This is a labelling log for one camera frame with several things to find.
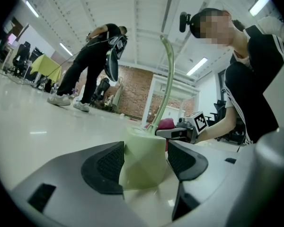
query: person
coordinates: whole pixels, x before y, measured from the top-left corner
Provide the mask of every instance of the person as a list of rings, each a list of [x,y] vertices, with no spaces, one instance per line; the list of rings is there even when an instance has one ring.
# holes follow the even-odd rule
[[[233,49],[225,71],[226,115],[203,131],[196,143],[233,130],[237,114],[246,127],[246,144],[276,130],[278,123],[263,92],[284,64],[284,24],[265,17],[245,29],[239,21],[231,20],[229,12],[210,8],[194,15],[191,23],[196,38]]]
[[[57,94],[50,96],[47,102],[58,106],[70,105],[68,95],[75,88],[80,74],[88,68],[83,98],[75,102],[73,106],[81,111],[89,112],[89,103],[97,86],[97,77],[104,69],[106,52],[109,50],[108,44],[103,41],[126,33],[126,27],[118,27],[115,24],[106,24],[91,32],[86,38],[88,43],[81,49],[72,66],[65,73]]]

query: man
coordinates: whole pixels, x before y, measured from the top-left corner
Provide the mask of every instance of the man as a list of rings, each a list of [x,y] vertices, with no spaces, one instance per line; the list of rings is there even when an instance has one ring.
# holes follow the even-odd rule
[[[68,95],[75,88],[80,74],[88,68],[83,98],[73,106],[81,111],[89,112],[89,103],[97,86],[97,78],[104,69],[106,52],[110,49],[108,43],[103,41],[126,33],[126,27],[118,27],[115,24],[106,24],[91,32],[86,38],[88,43],[81,49],[72,66],[65,73],[57,94],[50,96],[47,102],[58,106],[70,105]]]

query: ceiling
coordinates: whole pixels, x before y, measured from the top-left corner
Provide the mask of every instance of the ceiling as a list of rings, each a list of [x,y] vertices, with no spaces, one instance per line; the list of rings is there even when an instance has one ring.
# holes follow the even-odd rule
[[[274,15],[267,4],[256,17],[248,9],[255,0],[28,0],[39,14],[39,24],[51,35],[49,43],[57,48],[63,43],[73,54],[80,51],[90,30],[107,23],[126,26],[128,45],[119,64],[167,75],[168,62],[163,44],[164,34],[171,42],[176,59],[175,79],[190,85],[206,73],[227,65],[231,51],[218,49],[178,30],[182,11],[195,14],[206,7],[228,10],[246,26]],[[203,57],[208,62],[192,76],[186,73]]]

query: white sleeve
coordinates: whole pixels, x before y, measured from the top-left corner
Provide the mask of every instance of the white sleeve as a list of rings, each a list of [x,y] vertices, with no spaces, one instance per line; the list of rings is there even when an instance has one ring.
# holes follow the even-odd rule
[[[229,108],[229,107],[234,107],[234,105],[232,104],[231,100],[227,96],[225,108]]]
[[[266,35],[276,35],[284,42],[284,23],[276,17],[264,17],[257,22],[259,29]]]

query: black pants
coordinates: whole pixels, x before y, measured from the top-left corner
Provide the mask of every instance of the black pants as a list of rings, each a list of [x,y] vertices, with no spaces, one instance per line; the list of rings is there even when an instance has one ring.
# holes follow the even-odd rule
[[[97,87],[97,78],[104,69],[107,49],[101,45],[95,45],[88,49],[82,49],[74,60],[72,66],[67,70],[61,85],[58,88],[57,95],[71,94],[75,88],[80,74],[88,68],[85,83],[84,94],[81,102],[90,103],[91,97]]]
[[[225,72],[225,88],[245,123],[246,143],[251,144],[278,128],[263,92],[275,78],[284,61],[271,35],[250,38],[248,53],[254,71],[240,62],[231,64]]]

